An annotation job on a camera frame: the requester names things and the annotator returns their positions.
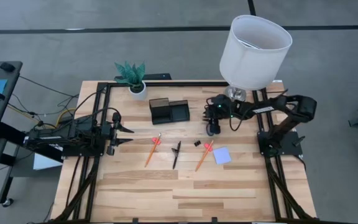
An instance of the gray carpet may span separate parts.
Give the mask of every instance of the gray carpet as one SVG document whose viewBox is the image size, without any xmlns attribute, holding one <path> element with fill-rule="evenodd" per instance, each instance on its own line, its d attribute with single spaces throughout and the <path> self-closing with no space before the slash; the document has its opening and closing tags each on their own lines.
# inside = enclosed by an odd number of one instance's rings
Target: gray carpet
<svg viewBox="0 0 358 224">
<path fill-rule="evenodd" d="M 256 13 L 283 26 L 358 25 L 358 1 L 255 0 Z M 248 14 L 245 0 L 0 0 L 0 29 L 152 26 L 220 26 Z M 358 223 L 358 129 L 347 120 L 358 109 L 358 30 L 291 31 L 293 46 L 277 75 L 290 94 L 318 102 L 315 119 L 297 128 L 311 193 L 323 220 Z M 176 80 L 220 79 L 227 32 L 0 34 L 0 60 L 20 60 L 22 75 L 69 94 L 83 80 L 110 80 L 114 62 L 146 62 L 147 73 Z M 65 99 L 19 80 L 14 93 L 29 109 L 57 111 Z M 15 99 L 11 103 L 19 106 Z M 44 120 L 52 123 L 56 116 Z M 28 130 L 34 124 L 10 110 L 3 121 Z M 0 171 L 0 184 L 5 170 Z M 0 206 L 0 223 L 41 222 L 55 196 L 59 169 L 16 178 Z"/>
</svg>

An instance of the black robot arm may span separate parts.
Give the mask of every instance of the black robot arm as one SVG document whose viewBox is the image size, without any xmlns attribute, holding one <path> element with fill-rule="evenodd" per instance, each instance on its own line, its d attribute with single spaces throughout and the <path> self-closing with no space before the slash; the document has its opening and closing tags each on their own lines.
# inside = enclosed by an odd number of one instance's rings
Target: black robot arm
<svg viewBox="0 0 358 224">
<path fill-rule="evenodd" d="M 205 106 L 205 119 L 208 121 L 208 135 L 219 134 L 219 119 L 238 118 L 251 119 L 255 114 L 279 110 L 288 117 L 279 125 L 275 125 L 267 136 L 267 141 L 273 147 L 280 147 L 283 136 L 299 123 L 307 123 L 314 118 L 317 102 L 307 96 L 279 95 L 258 103 L 231 101 L 226 95 L 218 95 L 207 99 Z"/>
<path fill-rule="evenodd" d="M 62 156 L 65 157 L 96 157 L 104 154 L 106 140 L 110 140 L 106 153 L 113 156 L 115 146 L 132 140 L 118 138 L 117 131 L 133 133 L 122 126 L 118 112 L 113 114 L 112 122 L 102 121 L 101 124 L 89 115 L 74 119 L 56 129 L 33 129 L 27 133 L 24 147 L 32 151 L 61 147 Z"/>
</svg>

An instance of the wooden table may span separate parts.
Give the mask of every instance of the wooden table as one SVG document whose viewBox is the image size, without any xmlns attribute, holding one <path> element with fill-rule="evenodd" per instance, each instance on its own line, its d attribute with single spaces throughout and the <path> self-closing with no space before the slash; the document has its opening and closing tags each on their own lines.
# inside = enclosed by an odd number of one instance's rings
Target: wooden table
<svg viewBox="0 0 358 224">
<path fill-rule="evenodd" d="M 96 81 L 83 82 L 78 102 L 95 92 L 97 84 Z M 134 101 L 128 88 L 112 88 L 109 106 L 117 108 L 122 114 L 123 125 L 135 131 L 134 134 L 120 133 L 119 137 L 135 140 L 117 147 L 114 156 L 105 154 L 101 158 L 91 221 L 131 222 L 132 218 L 139 218 L 140 222 L 210 222 L 211 217 L 217 217 L 220 222 L 274 221 L 265 162 L 259 154 L 256 138 L 256 116 L 244 121 L 236 132 L 230 130 L 226 119 L 219 122 L 221 134 L 212 137 L 206 134 L 206 122 L 202 121 L 205 100 L 223 90 L 224 87 L 216 86 L 147 87 L 147 99 Z M 282 90 L 282 82 L 267 87 L 268 92 Z M 149 100 L 165 97 L 170 101 L 188 100 L 190 121 L 153 125 Z M 251 92 L 247 101 L 253 101 Z M 90 98 L 79 108 L 76 117 L 91 114 L 93 103 L 94 98 Z M 272 116 L 275 123 L 286 117 L 281 112 L 273 112 Z M 158 133 L 162 133 L 162 143 L 144 168 L 153 146 L 151 139 Z M 214 139 L 215 149 L 227 147 L 232 162 L 217 165 L 213 153 L 209 153 L 199 171 L 195 172 L 205 151 L 202 145 L 194 146 L 198 139 L 203 144 Z M 177 166 L 172 170 L 175 156 L 171 148 L 179 141 L 181 151 Z M 303 209 L 315 217 L 303 164 L 293 156 L 282 156 L 282 161 L 289 191 Z M 63 164 L 51 218 L 64 209 L 75 162 L 76 158 L 71 157 Z M 73 192 L 77 190 L 80 167 L 81 163 Z M 277 191 L 285 217 L 282 195 Z M 85 214 L 85 202 L 83 200 L 81 204 L 80 218 Z"/>
</svg>

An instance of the orange pencil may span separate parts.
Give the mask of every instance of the orange pencil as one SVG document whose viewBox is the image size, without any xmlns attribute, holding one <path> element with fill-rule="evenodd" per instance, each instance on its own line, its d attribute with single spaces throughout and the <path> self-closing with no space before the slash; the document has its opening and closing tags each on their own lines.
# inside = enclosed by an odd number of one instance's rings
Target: orange pencil
<svg viewBox="0 0 358 224">
<path fill-rule="evenodd" d="M 157 140 L 156 140 L 155 143 L 154 143 L 154 147 L 153 147 L 152 150 L 150 151 L 149 158 L 147 158 L 147 161 L 146 161 L 146 164 L 144 165 L 144 167 L 147 167 L 147 164 L 149 164 L 149 161 L 150 161 L 150 159 L 152 158 L 153 152 L 154 152 L 155 148 L 157 147 L 157 143 L 158 143 L 158 141 L 160 140 L 160 137 L 161 137 L 161 133 L 158 135 L 158 138 L 157 138 Z"/>
<path fill-rule="evenodd" d="M 211 141 L 211 144 L 209 144 L 208 148 L 207 148 L 206 151 L 204 152 L 203 157 L 201 158 L 201 160 L 199 161 L 199 163 L 198 163 L 198 165 L 197 165 L 197 167 L 196 167 L 196 172 L 197 172 L 197 170 L 200 168 L 201 164 L 203 163 L 203 161 L 204 161 L 206 155 L 208 154 L 209 149 L 212 147 L 212 143 L 213 143 L 213 142 L 214 142 L 214 141 L 212 140 L 212 141 Z"/>
</svg>

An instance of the white lampshade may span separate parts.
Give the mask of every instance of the white lampshade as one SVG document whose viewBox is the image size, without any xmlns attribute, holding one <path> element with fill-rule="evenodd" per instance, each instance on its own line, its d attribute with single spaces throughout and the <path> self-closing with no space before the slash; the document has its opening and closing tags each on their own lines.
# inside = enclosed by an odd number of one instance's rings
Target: white lampshade
<svg viewBox="0 0 358 224">
<path fill-rule="evenodd" d="M 230 86 L 262 89 L 276 77 L 291 44 L 291 35 L 279 25 L 256 16 L 238 16 L 231 24 L 219 69 Z"/>
</svg>

